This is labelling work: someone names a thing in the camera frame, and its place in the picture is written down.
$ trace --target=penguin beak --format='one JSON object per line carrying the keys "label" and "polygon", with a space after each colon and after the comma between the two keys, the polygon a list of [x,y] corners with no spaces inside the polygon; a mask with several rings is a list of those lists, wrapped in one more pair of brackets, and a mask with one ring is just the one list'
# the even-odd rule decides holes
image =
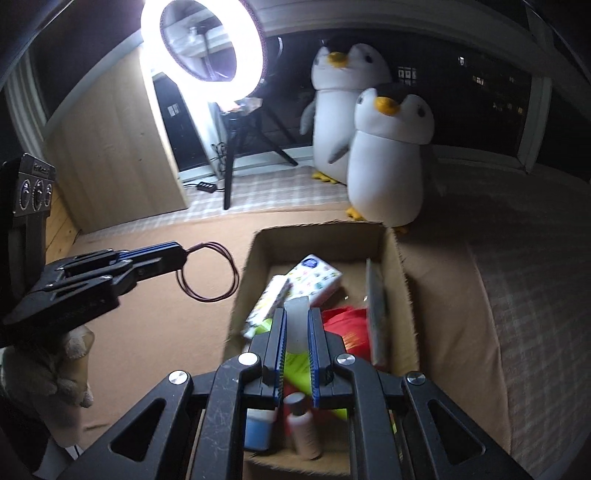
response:
{"label": "penguin beak", "polygon": [[349,58],[347,55],[339,51],[329,53],[328,61],[329,64],[336,69],[345,68],[349,64]]}
{"label": "penguin beak", "polygon": [[394,116],[400,111],[398,102],[388,97],[377,97],[374,100],[374,107],[379,113],[388,116]]}

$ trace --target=cardboard box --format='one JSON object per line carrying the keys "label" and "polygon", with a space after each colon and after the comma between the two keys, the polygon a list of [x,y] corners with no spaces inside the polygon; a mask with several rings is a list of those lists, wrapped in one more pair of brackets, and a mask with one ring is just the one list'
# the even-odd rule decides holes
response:
{"label": "cardboard box", "polygon": [[[365,306],[366,259],[379,266],[384,279],[390,337],[390,371],[403,375],[418,370],[418,351],[410,297],[400,252],[392,229],[371,222],[329,222],[279,226],[255,235],[234,302],[224,359],[239,355],[243,348],[244,323],[273,275],[286,274],[306,255],[316,255],[343,273],[342,287],[322,308]],[[277,422],[274,448],[267,454],[245,452],[245,458],[260,465],[286,471],[343,476],[349,473],[346,422],[335,418],[319,426],[324,454],[303,460],[291,450]]]}

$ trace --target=sticker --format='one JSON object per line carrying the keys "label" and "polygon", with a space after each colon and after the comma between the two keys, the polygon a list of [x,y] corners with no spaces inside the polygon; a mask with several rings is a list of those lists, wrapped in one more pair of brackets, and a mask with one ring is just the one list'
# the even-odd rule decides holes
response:
{"label": "sticker", "polygon": [[318,266],[318,260],[310,257],[310,258],[306,258],[305,260],[303,260],[301,264],[304,265],[305,267],[316,268]]}
{"label": "sticker", "polygon": [[170,114],[170,116],[178,115],[180,113],[180,111],[181,110],[178,108],[177,103],[168,107],[168,113]]}

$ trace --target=bottle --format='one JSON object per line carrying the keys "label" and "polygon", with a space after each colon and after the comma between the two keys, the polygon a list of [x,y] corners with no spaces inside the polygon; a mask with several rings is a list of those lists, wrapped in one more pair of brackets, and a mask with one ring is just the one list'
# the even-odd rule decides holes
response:
{"label": "bottle", "polygon": [[283,399],[283,403],[290,410],[287,423],[291,429],[295,451],[307,460],[318,458],[322,455],[322,448],[314,426],[314,417],[306,405],[306,395],[302,392],[292,393]]}
{"label": "bottle", "polygon": [[273,423],[277,418],[275,410],[257,410],[249,408],[246,411],[246,431],[244,434],[244,448],[254,452],[264,452],[271,444]]}

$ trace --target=penguin plush toy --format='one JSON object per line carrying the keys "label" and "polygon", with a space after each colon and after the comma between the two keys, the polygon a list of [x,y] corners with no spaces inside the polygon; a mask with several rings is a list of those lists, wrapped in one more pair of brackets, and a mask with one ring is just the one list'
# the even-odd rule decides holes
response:
{"label": "penguin plush toy", "polygon": [[365,89],[391,82],[388,65],[375,48],[350,37],[335,37],[319,50],[312,65],[314,101],[300,120],[304,135],[314,123],[313,178],[332,183],[347,182],[348,159],[329,164],[335,146],[350,139],[355,131],[355,102]]}
{"label": "penguin plush toy", "polygon": [[356,103],[355,129],[329,160],[349,154],[348,213],[386,226],[412,222],[423,204],[420,146],[434,132],[427,102],[401,83],[367,89]]}

